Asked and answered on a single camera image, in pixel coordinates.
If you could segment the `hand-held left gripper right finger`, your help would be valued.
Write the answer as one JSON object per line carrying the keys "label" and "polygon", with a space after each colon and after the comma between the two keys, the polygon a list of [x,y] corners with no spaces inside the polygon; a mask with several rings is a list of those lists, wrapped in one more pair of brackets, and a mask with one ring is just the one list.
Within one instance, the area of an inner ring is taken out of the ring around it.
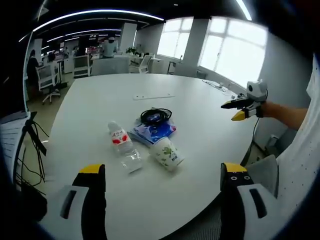
{"label": "hand-held left gripper right finger", "polygon": [[240,164],[220,166],[221,240],[273,240],[280,231],[277,199]]}

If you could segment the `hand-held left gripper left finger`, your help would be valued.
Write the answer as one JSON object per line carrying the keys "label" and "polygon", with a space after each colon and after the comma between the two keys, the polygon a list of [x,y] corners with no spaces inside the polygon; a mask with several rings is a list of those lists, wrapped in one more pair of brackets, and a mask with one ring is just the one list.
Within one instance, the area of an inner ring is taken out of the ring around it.
{"label": "hand-held left gripper left finger", "polygon": [[54,240],[106,240],[104,164],[79,171],[71,185],[47,199],[46,231]]}

